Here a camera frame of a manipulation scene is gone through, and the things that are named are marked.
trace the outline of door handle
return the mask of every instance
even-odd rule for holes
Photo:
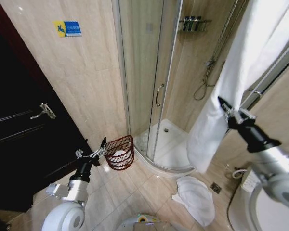
[[[161,88],[163,88],[165,86],[165,84],[161,84],[159,87],[158,87],[158,90],[156,91],[156,98],[155,98],[155,105],[156,107],[160,107],[160,103],[158,103],[158,95],[159,95],[159,91]]]
[[[42,114],[47,114],[50,119],[56,119],[55,113],[53,113],[53,111],[49,108],[49,106],[46,103],[42,103],[40,107],[43,109],[43,111],[41,111],[41,113],[37,115],[31,116],[30,119],[36,119],[40,117]]]

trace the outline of wall sign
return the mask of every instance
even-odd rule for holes
[[[81,36],[78,22],[55,21],[53,24],[59,37]]]

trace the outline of floor drain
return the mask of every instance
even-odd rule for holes
[[[213,182],[213,184],[210,186],[210,188],[216,192],[217,194],[220,193],[220,191],[222,190],[222,188],[220,186],[218,186],[217,183]]]

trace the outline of white towel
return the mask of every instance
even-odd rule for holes
[[[289,41],[289,0],[250,0],[218,82],[193,125],[187,155],[206,172],[227,124],[217,97],[239,108],[243,92],[269,68]]]

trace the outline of wicker basket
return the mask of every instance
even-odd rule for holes
[[[106,144],[105,158],[109,166],[118,171],[127,169],[134,161],[134,142],[132,136],[125,136]],[[123,150],[121,155],[115,155],[116,151]]]

